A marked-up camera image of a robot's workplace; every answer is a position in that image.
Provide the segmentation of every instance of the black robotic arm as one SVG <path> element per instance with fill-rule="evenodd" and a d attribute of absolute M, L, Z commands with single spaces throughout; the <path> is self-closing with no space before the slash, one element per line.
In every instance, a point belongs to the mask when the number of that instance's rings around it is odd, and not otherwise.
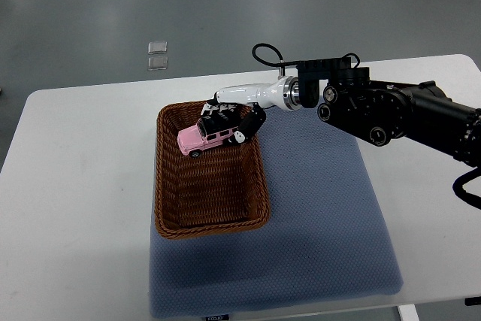
<path fill-rule="evenodd" d="M 256 51 L 260 47 L 272 49 L 280 61 L 272 63 L 259 58 Z M 453 102 L 434 81 L 409 84 L 371 80 L 369 68 L 359 67 L 360 60 L 354 53 L 341 58 L 284 62 L 277 48 L 261 43 L 254 46 L 253 56 L 264 65 L 280 69 L 278 82 L 229 87 L 213 97 L 213 103 L 221 104 L 224 99 L 225 103 L 253 107 L 253 114 L 239 126 L 249 137 L 265 121 L 265 112 L 260 112 L 260 108 L 276 105 L 295 111 L 300 107 L 318 107 L 317 114 L 323 122 L 375 146 L 385 146 L 391 139 L 405 136 L 474 167 L 454 182 L 453 190 L 460 199 L 481 209 L 481 198 L 463 189 L 463 185 L 481 175 L 481 109 Z M 354 67 L 351 56 L 357 61 Z M 293 65 L 298 76 L 286 77 L 285 67 Z M 328 83 L 318 106 L 320 80 Z"/>

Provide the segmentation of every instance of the brown woven basket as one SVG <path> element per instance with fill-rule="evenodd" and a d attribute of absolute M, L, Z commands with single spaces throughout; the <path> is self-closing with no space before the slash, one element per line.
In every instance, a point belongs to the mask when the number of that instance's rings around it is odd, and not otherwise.
<path fill-rule="evenodd" d="M 257 137 L 236 147 L 184 156 L 177 133 L 200 117 L 204 101 L 170 104 L 157 117 L 156 228 L 162 237 L 193 238 L 262 227 L 271 206 Z M 245 115 L 249 108 L 244 107 Z"/>

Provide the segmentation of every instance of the black cable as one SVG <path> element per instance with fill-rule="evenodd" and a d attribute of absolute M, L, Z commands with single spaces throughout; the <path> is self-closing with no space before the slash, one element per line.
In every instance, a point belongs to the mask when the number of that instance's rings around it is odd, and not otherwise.
<path fill-rule="evenodd" d="M 473 195 L 472 193 L 468 193 L 463 188 L 463 185 L 471 182 L 473 179 L 478 178 L 479 176 L 481 176 L 481 168 L 479 167 L 469 171 L 466 174 L 463 174 L 452 184 L 452 190 L 460 199 L 468 203 L 470 206 L 481 210 L 481 197 L 478 195 Z"/>
<path fill-rule="evenodd" d="M 268 62 L 267 60 L 264 60 L 264 59 L 260 58 L 256 54 L 257 49 L 260 48 L 260 47 L 269 48 L 269 49 L 273 50 L 274 52 L 276 52 L 277 56 L 279 57 L 280 62 L 271 63 L 271 62 Z M 256 44 L 253 48 L 253 57 L 256 61 L 262 63 L 263 65 L 266 65 L 268 67 L 282 68 L 282 69 L 285 69 L 285 67 L 289 67 L 291 65 L 297 65 L 301 62 L 299 60 L 294 61 L 294 62 L 284 62 L 283 61 L 283 55 L 280 53 L 280 51 L 274 45 L 270 45 L 270 44 L 267 44 L 267 43 Z"/>
<path fill-rule="evenodd" d="M 257 52 L 257 49 L 259 49 L 261 47 L 269 48 L 269 49 L 273 50 L 277 54 L 277 56 L 279 57 L 279 62 L 278 63 L 272 63 L 272 62 L 268 62 L 267 60 L 264 60 L 261 57 L 259 57 L 256 52 Z M 348 56 L 354 56 L 355 60 L 357 61 L 357 64 L 354 65 L 354 68 L 359 67 L 359 64 L 361 63 L 361 60 L 358 57 L 358 55 L 355 54 L 355 53 L 348 53 L 345 56 L 343 56 L 343 58 L 346 58 Z M 293 62 L 284 62 L 283 55 L 280 53 L 280 51 L 274 45 L 270 45 L 268 43 L 256 44 L 253 47 L 253 57 L 256 61 L 262 63 L 263 65 L 266 65 L 268 67 L 281 68 L 283 70 L 285 70 L 286 67 L 289 67 L 291 65 L 298 65 L 298 64 L 301 63 L 300 60 L 295 60 Z"/>
<path fill-rule="evenodd" d="M 347 58 L 348 56 L 353 56 L 355 58 L 355 60 L 357 61 L 357 64 L 354 65 L 354 68 L 359 67 L 359 64 L 361 64 L 361 59 L 358 57 L 358 55 L 356 53 L 348 53 L 345 56 L 343 56 L 343 58 Z"/>

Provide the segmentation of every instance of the toy car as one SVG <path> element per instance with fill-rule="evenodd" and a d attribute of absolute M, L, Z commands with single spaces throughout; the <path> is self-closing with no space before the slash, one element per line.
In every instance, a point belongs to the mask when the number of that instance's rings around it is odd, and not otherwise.
<path fill-rule="evenodd" d="M 189 128 L 179 131 L 177 143 L 184 156 L 199 157 L 204 150 L 222 146 L 231 137 L 241 122 L 236 111 L 224 111 L 202 116 Z"/>

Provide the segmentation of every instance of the blue cushion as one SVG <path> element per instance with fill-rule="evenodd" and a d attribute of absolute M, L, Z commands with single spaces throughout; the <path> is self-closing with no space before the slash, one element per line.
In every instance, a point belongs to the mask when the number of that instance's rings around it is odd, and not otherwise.
<path fill-rule="evenodd" d="M 316 110 L 268 109 L 259 131 L 271 219 L 169 241 L 151 226 L 154 317 L 211 316 L 394 294 L 402 279 L 354 137 Z"/>

